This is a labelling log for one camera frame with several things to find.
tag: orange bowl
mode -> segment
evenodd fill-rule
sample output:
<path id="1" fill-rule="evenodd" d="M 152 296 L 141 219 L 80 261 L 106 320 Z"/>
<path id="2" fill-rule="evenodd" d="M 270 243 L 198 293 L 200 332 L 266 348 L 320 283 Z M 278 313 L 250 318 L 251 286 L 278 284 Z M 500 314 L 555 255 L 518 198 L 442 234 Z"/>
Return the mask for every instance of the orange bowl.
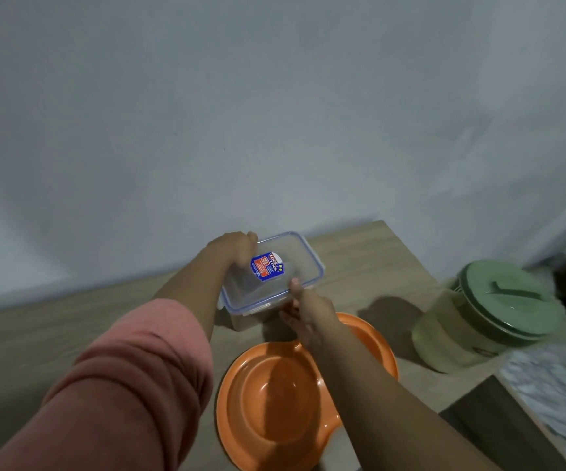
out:
<path id="1" fill-rule="evenodd" d="M 364 320 L 337 313 L 398 380 L 383 336 Z M 242 471 L 310 471 L 342 425 L 320 371 L 298 341 L 256 345 L 226 372 L 216 405 L 219 439 Z"/>

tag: hand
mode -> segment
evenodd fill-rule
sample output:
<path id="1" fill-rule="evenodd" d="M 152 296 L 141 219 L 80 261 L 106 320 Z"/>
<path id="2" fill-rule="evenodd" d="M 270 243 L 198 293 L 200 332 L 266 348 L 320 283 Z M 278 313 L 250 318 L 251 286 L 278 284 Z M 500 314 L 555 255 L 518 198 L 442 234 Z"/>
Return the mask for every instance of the hand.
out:
<path id="1" fill-rule="evenodd" d="M 311 352 L 322 345 L 322 334 L 326 328 L 341 323 L 331 300 L 304 289 L 298 279 L 291 280 L 289 291 L 294 300 L 279 315 L 283 322 L 294 329 L 303 347 Z"/>
<path id="2" fill-rule="evenodd" d="M 229 255 L 233 264 L 244 268 L 256 256 L 256 242 L 258 239 L 254 231 L 249 231 L 247 234 L 235 231 L 233 233 L 224 233 L 221 237 L 211 241 L 207 246 L 219 248 L 220 251 Z"/>

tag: person's left arm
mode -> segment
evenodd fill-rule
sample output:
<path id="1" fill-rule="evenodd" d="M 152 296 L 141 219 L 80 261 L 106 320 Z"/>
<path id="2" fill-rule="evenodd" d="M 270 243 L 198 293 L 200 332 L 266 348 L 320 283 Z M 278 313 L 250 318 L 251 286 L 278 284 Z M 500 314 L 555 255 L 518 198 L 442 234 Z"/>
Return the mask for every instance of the person's left arm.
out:
<path id="1" fill-rule="evenodd" d="M 255 234 L 212 241 L 118 320 L 0 450 L 0 471 L 176 471 L 213 390 L 208 339 L 224 276 L 255 250 Z"/>

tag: rolled-up sleeve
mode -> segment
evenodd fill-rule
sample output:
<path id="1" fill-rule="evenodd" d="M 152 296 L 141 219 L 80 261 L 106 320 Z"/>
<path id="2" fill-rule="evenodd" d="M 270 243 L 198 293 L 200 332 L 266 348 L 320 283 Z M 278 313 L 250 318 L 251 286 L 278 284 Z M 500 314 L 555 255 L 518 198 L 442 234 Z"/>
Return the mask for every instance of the rolled-up sleeve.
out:
<path id="1" fill-rule="evenodd" d="M 0 450 L 0 470 L 168 470 L 211 398 L 213 360 L 184 306 L 156 299 L 94 341 Z"/>

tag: wall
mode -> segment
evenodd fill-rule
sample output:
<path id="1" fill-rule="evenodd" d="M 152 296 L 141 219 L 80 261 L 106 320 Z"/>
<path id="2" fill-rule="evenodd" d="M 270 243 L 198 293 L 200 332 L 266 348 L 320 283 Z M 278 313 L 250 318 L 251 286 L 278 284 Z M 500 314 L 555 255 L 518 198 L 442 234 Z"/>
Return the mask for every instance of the wall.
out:
<path id="1" fill-rule="evenodd" d="M 0 306 L 376 218 L 444 277 L 565 212 L 566 0 L 0 0 Z"/>

